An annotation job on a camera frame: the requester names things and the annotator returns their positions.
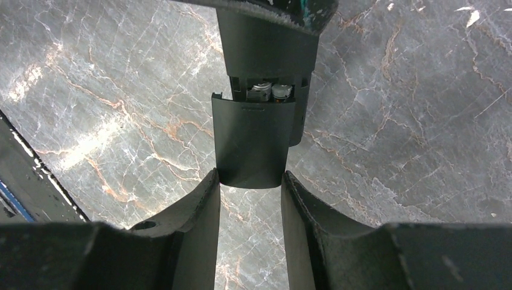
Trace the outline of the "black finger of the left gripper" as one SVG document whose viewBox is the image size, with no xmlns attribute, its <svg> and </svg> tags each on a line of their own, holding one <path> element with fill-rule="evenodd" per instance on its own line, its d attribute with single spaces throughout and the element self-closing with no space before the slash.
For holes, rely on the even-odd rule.
<svg viewBox="0 0 512 290">
<path fill-rule="evenodd" d="M 183 3 L 231 11 L 311 35 L 321 34 L 333 15 L 337 0 L 182 0 Z"/>
</svg>

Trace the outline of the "dark battery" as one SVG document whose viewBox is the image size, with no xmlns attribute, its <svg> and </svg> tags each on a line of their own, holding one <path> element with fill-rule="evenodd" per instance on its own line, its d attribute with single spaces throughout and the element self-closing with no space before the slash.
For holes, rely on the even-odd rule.
<svg viewBox="0 0 512 290">
<path fill-rule="evenodd" d="M 286 102 L 287 99 L 292 95 L 293 86 L 274 84 L 272 85 L 271 92 L 273 100 L 276 103 Z"/>
<path fill-rule="evenodd" d="M 258 83 L 247 90 L 246 101 L 254 103 L 268 102 L 272 96 L 270 82 Z"/>
</svg>

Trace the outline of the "black remote control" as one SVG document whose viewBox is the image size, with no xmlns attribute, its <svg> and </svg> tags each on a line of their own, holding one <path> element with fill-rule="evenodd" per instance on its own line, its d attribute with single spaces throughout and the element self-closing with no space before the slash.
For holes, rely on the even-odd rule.
<svg viewBox="0 0 512 290">
<path fill-rule="evenodd" d="M 259 83 L 292 86 L 295 115 L 290 145 L 301 142 L 319 37 L 228 10 L 216 11 L 232 97 L 246 101 Z"/>
</svg>

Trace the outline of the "black battery cover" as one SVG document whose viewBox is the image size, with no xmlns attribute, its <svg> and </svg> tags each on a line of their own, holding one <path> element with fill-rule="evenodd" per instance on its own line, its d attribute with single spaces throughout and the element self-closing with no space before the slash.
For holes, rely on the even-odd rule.
<svg viewBox="0 0 512 290">
<path fill-rule="evenodd" d="M 216 169 L 220 183 L 272 189 L 285 172 L 295 102 L 251 103 L 211 96 Z"/>
</svg>

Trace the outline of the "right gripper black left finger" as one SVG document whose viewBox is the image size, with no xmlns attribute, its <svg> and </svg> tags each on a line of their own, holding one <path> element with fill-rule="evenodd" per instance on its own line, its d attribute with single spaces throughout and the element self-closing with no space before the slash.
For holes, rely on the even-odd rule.
<svg viewBox="0 0 512 290">
<path fill-rule="evenodd" d="M 220 182 L 128 230 L 104 222 L 1 225 L 2 289 L 213 289 Z"/>
</svg>

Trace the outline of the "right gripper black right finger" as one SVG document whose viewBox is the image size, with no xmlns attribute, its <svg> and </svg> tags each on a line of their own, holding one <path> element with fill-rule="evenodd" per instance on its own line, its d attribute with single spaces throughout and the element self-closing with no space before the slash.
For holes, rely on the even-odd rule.
<svg viewBox="0 0 512 290">
<path fill-rule="evenodd" d="M 511 225 L 392 222 L 338 212 L 291 172 L 281 185 L 290 289 L 510 289 Z"/>
</svg>

